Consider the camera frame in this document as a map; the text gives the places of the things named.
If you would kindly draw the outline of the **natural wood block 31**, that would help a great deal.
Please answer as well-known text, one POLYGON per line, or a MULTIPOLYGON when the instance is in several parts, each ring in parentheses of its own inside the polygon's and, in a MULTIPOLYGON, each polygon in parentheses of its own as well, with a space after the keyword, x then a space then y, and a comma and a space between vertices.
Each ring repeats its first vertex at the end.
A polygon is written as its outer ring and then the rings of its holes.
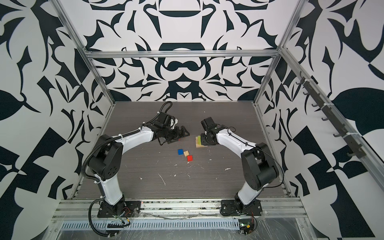
POLYGON ((201 144, 196 144, 196 148, 206 148, 208 146, 204 146, 204 145, 201 145, 201 144))

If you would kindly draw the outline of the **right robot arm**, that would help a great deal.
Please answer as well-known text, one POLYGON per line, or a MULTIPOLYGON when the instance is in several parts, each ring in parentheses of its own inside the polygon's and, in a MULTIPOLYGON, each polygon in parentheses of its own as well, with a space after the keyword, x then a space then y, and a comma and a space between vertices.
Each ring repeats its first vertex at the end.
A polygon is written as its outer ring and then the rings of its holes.
POLYGON ((215 123, 211 117, 202 120, 201 124, 204 129, 200 136, 201 145, 224 146, 241 159, 245 183, 235 194, 235 206, 238 213, 244 213, 265 188, 271 188, 270 184, 282 176, 282 167, 265 143, 247 141, 229 127, 215 123))

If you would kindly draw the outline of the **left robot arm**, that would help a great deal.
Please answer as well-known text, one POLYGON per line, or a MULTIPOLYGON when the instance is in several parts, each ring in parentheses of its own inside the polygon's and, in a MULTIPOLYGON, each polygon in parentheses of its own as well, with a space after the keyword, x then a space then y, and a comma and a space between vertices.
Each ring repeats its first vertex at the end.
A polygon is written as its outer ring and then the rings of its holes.
POLYGON ((114 137, 103 135, 86 157, 81 174, 84 178, 91 179, 99 185, 103 204, 113 210, 122 209, 125 198, 120 189, 118 172, 123 154, 154 140, 164 139, 164 142, 159 142, 160 145, 163 145, 177 142, 188 136, 190 133, 184 126, 177 126, 177 120, 171 120, 168 125, 157 121, 145 123, 137 130, 114 137))

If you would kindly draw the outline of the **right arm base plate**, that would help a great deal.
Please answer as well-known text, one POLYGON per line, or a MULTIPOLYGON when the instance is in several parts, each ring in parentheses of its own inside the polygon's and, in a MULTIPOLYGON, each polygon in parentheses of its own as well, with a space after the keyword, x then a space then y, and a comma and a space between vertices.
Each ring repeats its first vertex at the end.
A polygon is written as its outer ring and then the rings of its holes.
POLYGON ((224 217, 230 216, 261 216, 262 206, 259 200, 253 200, 248 205, 243 205, 240 200, 222 200, 220 214, 224 217))

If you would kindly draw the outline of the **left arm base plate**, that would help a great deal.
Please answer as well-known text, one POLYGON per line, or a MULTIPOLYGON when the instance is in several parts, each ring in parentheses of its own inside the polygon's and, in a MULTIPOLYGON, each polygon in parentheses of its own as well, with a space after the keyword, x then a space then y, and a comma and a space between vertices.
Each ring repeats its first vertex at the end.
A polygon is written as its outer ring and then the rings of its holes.
POLYGON ((130 218, 141 211, 141 201, 119 201, 116 205, 110 205, 106 201, 102 201, 97 217, 112 218, 120 216, 122 218, 130 218))

